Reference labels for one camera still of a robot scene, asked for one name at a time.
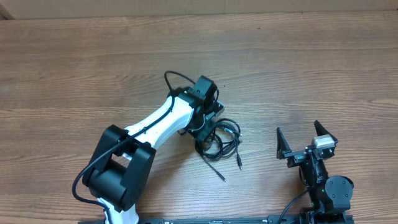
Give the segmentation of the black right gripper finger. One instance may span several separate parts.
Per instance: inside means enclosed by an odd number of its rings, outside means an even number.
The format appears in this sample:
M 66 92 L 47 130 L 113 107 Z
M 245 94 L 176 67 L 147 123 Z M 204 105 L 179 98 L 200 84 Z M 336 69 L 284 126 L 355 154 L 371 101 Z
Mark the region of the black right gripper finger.
M 276 129 L 277 133 L 277 155 L 276 158 L 278 159 L 286 159 L 291 156 L 292 150 L 287 143 L 282 130 L 278 127 Z
M 317 132 L 317 136 L 323 136 L 323 135 L 330 135 L 330 137 L 334 140 L 335 144 L 338 143 L 337 138 L 334 137 L 329 131 L 327 131 L 318 120 L 314 121 L 314 127 Z

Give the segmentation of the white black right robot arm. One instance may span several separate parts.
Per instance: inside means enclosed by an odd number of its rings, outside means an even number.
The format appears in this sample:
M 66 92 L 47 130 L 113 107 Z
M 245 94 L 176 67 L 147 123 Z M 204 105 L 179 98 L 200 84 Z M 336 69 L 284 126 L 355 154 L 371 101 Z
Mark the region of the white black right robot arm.
M 277 133 L 278 159 L 286 159 L 287 167 L 298 167 L 299 177 L 306 190 L 295 197 L 278 217 L 278 223 L 353 223 L 346 211 L 351 208 L 354 183 L 342 175 L 330 176 L 325 161 L 335 155 L 338 139 L 319 121 L 314 121 L 317 135 L 301 151 L 293 151 L 280 128 Z M 290 207 L 308 194 L 311 207 L 301 208 L 297 215 L 288 215 Z

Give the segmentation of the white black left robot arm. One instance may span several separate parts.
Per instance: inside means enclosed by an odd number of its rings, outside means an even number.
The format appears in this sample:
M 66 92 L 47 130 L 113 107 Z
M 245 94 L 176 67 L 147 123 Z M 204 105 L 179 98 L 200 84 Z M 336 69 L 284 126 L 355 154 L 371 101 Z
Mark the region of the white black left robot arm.
M 103 208 L 105 223 L 138 223 L 135 204 L 146 187 L 157 149 L 184 129 L 195 139 L 210 135 L 210 120 L 224 106 L 217 99 L 214 81 L 201 76 L 193 86 L 170 88 L 165 103 L 146 119 L 104 130 L 89 164 L 77 180 Z

